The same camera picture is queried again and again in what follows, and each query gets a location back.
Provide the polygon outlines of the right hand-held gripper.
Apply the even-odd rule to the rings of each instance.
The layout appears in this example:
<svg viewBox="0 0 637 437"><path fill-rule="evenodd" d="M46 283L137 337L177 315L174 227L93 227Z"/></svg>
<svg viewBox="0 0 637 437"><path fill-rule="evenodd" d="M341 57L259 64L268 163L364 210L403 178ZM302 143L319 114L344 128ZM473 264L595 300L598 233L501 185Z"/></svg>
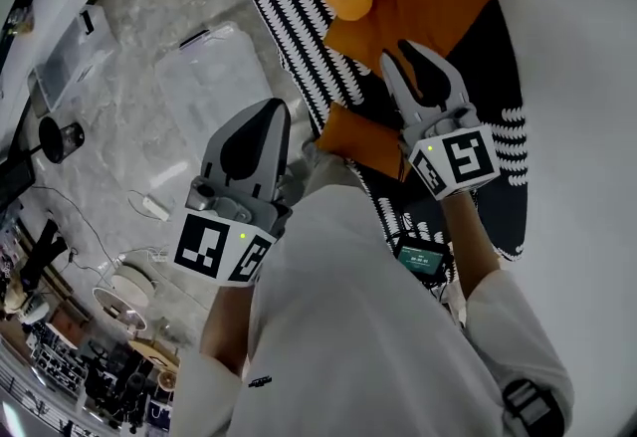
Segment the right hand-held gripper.
<svg viewBox="0 0 637 437"><path fill-rule="evenodd" d="M479 121L476 109L463 104L448 109L456 69L435 51L410 40L400 40L399 50L413 70L416 90L398 60L381 55L381 72L389 94L407 125L402 137L407 160L432 197L477 189L500 175L491 128ZM425 119L425 108L443 113Z"/></svg>

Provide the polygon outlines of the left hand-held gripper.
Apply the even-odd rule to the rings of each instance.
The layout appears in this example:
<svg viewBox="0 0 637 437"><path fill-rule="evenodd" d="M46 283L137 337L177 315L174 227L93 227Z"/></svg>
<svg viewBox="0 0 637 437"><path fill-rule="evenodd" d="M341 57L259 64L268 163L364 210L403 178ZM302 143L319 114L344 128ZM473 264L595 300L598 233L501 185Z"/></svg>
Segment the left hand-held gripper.
<svg viewBox="0 0 637 437"><path fill-rule="evenodd" d="M290 207L267 202L285 171L289 128L287 106L269 99L242 109L211 136L202 176L192 180L185 207L174 213L176 267L219 287L256 283L292 215Z"/></svg>

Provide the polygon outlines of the small rectangular orange cushion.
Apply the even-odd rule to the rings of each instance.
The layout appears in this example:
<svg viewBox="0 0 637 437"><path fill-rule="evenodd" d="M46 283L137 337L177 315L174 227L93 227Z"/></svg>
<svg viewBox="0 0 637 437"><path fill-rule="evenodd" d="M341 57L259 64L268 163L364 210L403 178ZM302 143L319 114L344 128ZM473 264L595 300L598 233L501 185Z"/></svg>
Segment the small rectangular orange cushion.
<svg viewBox="0 0 637 437"><path fill-rule="evenodd" d="M355 161L398 181L403 181L410 171L397 130L338 103L330 105L327 122L316 145L325 152Z"/></svg>

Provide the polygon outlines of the clear plastic storage bin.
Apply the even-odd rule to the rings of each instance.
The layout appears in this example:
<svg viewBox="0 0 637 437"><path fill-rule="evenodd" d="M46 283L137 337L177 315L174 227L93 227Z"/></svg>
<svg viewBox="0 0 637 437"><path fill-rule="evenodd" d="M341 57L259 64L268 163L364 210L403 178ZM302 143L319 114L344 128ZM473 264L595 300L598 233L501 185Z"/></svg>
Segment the clear plastic storage bin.
<svg viewBox="0 0 637 437"><path fill-rule="evenodd" d="M214 132L274 95L251 37L233 21L190 37L158 60L154 72L195 170Z"/></svg>

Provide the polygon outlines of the person's right forearm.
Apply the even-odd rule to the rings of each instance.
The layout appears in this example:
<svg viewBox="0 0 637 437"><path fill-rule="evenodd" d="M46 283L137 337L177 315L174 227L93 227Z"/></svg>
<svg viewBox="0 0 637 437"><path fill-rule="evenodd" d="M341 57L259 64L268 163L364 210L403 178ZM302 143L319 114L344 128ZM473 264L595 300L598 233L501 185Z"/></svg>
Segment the person's right forearm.
<svg viewBox="0 0 637 437"><path fill-rule="evenodd" d="M469 299L480 283L500 268L489 236L469 193L441 201L453 245L463 295Z"/></svg>

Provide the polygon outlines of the person's left forearm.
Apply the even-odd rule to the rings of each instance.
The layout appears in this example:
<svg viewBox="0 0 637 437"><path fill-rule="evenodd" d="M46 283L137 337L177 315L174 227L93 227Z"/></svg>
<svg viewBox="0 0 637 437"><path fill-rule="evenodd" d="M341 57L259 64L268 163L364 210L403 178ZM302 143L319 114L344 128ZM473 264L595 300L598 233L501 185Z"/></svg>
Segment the person's left forearm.
<svg viewBox="0 0 637 437"><path fill-rule="evenodd" d="M254 288L221 287L200 338L202 358L242 381Z"/></svg>

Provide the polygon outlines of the person's grey trousers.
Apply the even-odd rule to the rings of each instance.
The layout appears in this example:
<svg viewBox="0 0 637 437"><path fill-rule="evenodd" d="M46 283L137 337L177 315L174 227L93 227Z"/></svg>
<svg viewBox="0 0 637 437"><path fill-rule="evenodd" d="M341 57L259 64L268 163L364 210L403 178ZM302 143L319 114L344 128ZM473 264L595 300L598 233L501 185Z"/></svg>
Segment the person's grey trousers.
<svg viewBox="0 0 637 437"><path fill-rule="evenodd" d="M296 210L310 212L371 212L373 205L359 178L345 160L325 152L314 142L303 147L303 155L310 169L305 192L295 205Z"/></svg>

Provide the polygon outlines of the white power strip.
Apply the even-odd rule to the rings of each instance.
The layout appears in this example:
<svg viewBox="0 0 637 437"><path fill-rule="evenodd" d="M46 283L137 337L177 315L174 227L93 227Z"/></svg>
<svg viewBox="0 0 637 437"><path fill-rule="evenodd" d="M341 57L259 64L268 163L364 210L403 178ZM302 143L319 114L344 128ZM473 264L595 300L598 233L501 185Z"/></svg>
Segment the white power strip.
<svg viewBox="0 0 637 437"><path fill-rule="evenodd" d="M170 211L151 195L144 195L141 204L145 210L150 212L157 219L167 222L170 218Z"/></svg>

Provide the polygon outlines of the black white patterned blanket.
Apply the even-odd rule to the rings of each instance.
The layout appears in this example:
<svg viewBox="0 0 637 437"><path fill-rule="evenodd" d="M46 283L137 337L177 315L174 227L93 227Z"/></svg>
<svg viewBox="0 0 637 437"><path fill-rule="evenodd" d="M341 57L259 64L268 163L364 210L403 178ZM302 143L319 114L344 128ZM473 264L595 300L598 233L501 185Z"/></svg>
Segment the black white patterned blanket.
<svg viewBox="0 0 637 437"><path fill-rule="evenodd" d="M252 1L309 108L314 132L322 132L332 103L376 125L398 128L398 112L381 79L323 43L334 18L324 0ZM494 247L514 261L526 237L529 151L517 61L498 0L486 5L448 60L461 73L480 121L493 133L500 175L479 188L474 201ZM390 242L405 229L447 242L441 209L417 175L398 182L361 163L355 171Z"/></svg>

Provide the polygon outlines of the black mesh waste bin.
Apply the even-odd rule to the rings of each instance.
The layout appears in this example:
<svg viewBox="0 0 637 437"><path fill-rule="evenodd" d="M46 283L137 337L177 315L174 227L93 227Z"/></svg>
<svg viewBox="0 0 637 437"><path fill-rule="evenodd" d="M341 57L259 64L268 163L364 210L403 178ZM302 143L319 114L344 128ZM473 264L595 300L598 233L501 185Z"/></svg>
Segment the black mesh waste bin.
<svg viewBox="0 0 637 437"><path fill-rule="evenodd" d="M63 156L69 156L78 150L85 142L85 132L78 122L60 128Z"/></svg>

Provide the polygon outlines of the translucent lidded bin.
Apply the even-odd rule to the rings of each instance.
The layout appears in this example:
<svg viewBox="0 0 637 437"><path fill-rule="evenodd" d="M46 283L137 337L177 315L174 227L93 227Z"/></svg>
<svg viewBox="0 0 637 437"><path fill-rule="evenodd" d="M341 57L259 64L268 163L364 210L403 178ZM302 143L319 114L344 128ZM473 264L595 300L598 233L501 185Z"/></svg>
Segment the translucent lidded bin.
<svg viewBox="0 0 637 437"><path fill-rule="evenodd" d="M76 97L89 79L117 49L105 9L87 5L76 16L50 54L35 65L34 74L47 111Z"/></svg>

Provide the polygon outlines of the person's white shirt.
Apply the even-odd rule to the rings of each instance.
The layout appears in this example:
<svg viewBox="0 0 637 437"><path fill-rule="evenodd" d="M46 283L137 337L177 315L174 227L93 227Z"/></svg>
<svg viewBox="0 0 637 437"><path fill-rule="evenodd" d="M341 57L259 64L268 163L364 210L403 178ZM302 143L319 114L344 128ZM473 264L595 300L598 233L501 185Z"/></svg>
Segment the person's white shirt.
<svg viewBox="0 0 637 437"><path fill-rule="evenodd" d="M294 209L255 287L242 381L185 355L169 435L509 437L502 393L521 378L551 392L566 433L571 380L508 271L458 325L394 258L374 207Z"/></svg>

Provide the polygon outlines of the grey plastic bin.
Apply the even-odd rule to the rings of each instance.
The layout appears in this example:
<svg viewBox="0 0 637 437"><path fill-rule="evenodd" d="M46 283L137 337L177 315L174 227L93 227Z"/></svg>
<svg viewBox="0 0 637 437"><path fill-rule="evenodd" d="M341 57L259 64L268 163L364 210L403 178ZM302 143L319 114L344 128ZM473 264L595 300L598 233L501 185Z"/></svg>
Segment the grey plastic bin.
<svg viewBox="0 0 637 437"><path fill-rule="evenodd" d="M29 89L29 100L33 113L36 118L43 118L49 114L50 110L46 103L37 75L34 71L29 74L27 84Z"/></svg>

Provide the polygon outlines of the wooden table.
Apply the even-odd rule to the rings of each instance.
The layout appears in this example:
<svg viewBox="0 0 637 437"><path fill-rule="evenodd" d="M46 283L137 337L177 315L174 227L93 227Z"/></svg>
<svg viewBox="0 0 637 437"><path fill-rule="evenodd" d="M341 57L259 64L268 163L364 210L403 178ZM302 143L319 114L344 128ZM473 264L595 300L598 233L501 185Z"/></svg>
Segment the wooden table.
<svg viewBox="0 0 637 437"><path fill-rule="evenodd" d="M180 359L177 355L156 339L131 339L128 345L159 370L176 372L179 368Z"/></svg>

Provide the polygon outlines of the black floor cabinet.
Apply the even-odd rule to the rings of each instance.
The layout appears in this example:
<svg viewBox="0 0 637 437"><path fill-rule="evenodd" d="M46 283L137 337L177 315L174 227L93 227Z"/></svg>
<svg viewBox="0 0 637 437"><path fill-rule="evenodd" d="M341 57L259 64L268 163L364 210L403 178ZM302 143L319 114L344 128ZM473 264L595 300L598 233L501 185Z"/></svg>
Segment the black floor cabinet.
<svg viewBox="0 0 637 437"><path fill-rule="evenodd" d="M24 191L35 182L35 172L30 157L7 159L0 164L0 213L5 211Z"/></svg>

